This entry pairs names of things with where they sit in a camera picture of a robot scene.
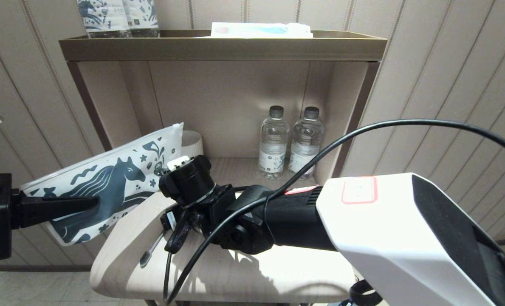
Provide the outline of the grey toothbrush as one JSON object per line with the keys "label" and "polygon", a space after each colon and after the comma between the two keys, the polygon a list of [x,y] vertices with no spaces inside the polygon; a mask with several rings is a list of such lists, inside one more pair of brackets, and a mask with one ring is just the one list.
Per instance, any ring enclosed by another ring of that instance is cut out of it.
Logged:
{"label": "grey toothbrush", "polygon": [[160,235],[156,238],[156,240],[153,242],[153,244],[143,253],[143,255],[139,261],[140,267],[142,269],[144,269],[148,265],[149,261],[152,258],[153,252],[155,251],[155,249],[157,248],[157,246],[161,242],[161,240],[163,240],[164,236],[165,236],[165,231],[162,231],[160,233]]}

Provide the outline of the white horse-print pouch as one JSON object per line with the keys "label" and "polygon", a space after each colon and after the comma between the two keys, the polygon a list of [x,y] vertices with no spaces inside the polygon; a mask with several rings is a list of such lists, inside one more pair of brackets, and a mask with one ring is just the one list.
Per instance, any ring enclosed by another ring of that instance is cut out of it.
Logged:
{"label": "white horse-print pouch", "polygon": [[27,196],[99,197],[84,212],[50,220],[48,230],[62,246],[92,240],[159,190],[167,163],[182,153],[183,123],[91,157],[23,184]]}

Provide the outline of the black braided right arm sleeve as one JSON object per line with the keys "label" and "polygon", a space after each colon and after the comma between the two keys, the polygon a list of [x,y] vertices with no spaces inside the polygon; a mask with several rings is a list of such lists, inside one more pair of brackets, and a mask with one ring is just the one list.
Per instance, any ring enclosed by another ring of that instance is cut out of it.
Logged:
{"label": "black braided right arm sleeve", "polygon": [[165,251],[176,254],[183,246],[192,225],[190,224],[192,212],[180,207],[173,207],[161,217],[165,230],[171,230],[172,234],[167,239]]}

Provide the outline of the white ribbed mug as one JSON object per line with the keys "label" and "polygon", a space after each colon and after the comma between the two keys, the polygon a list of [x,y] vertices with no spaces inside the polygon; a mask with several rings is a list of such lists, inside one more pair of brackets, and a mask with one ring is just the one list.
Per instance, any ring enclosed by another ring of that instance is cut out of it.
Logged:
{"label": "white ribbed mug", "polygon": [[184,130],[182,135],[181,156],[192,158],[203,154],[202,135],[194,130]]}

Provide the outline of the clear water bottle dark cap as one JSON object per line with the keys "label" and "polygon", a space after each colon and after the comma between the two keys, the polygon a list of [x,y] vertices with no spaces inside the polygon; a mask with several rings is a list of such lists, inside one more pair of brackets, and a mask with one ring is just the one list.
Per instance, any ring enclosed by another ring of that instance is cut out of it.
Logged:
{"label": "clear water bottle dark cap", "polygon": [[319,120],[317,107],[306,107],[303,117],[293,126],[291,156],[288,169],[291,173],[299,172],[320,151],[324,135],[324,126]]}
{"label": "clear water bottle dark cap", "polygon": [[285,169],[289,125],[282,106],[271,106],[260,127],[259,170],[264,178],[275,179]]}

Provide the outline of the beige wooden shelf unit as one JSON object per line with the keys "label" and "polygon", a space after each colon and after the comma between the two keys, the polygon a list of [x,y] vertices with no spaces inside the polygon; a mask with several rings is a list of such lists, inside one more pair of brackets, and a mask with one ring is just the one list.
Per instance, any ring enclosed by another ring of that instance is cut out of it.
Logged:
{"label": "beige wooden shelf unit", "polygon": [[[290,122],[321,109],[323,145],[355,130],[388,41],[347,31],[312,38],[210,37],[167,30],[154,38],[73,37],[59,45],[106,150],[184,122],[203,136],[219,184],[281,186],[256,174],[260,121],[280,104]],[[274,246],[247,256],[211,245],[177,296],[183,301],[328,303],[346,298],[351,265],[335,252]]]}

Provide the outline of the patterned packages on top shelf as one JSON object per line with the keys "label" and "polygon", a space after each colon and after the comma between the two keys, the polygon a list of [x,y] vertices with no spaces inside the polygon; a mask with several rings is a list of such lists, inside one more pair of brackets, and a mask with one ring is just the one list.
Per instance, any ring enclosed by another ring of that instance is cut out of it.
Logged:
{"label": "patterned packages on top shelf", "polygon": [[77,8],[89,38],[132,37],[123,0],[77,0]]}

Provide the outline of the white blue flat package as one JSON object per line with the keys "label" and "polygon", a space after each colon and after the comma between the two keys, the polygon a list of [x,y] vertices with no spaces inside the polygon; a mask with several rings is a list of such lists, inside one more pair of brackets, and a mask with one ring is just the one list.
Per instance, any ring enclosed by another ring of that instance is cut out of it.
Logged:
{"label": "white blue flat package", "polygon": [[199,37],[252,38],[313,38],[311,28],[300,23],[212,23],[209,34]]}

